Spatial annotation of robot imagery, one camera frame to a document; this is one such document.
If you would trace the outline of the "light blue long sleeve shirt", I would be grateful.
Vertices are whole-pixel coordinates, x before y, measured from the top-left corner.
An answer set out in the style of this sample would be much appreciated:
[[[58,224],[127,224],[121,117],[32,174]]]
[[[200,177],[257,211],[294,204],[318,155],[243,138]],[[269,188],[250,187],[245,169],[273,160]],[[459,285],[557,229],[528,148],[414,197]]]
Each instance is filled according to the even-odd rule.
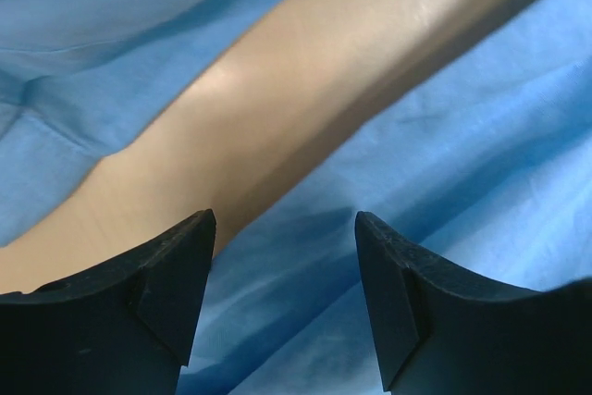
[[[591,274],[591,0],[1,0],[1,291],[209,210],[172,394],[379,394],[354,224]]]

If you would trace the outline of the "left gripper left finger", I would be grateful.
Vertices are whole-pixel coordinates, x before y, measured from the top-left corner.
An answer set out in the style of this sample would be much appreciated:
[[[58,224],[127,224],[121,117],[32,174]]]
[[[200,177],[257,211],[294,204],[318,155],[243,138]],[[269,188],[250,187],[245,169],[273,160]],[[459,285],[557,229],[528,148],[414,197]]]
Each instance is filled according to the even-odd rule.
[[[156,238],[31,293],[1,298],[5,394],[172,394],[189,363],[216,219]]]

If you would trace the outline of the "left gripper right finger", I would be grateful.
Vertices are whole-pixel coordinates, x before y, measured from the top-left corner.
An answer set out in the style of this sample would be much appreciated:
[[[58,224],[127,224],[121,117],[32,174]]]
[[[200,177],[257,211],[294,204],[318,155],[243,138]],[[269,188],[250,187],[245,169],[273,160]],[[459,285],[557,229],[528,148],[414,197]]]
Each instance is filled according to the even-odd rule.
[[[553,290],[478,275],[355,218],[361,281],[390,394],[587,394],[591,282]]]

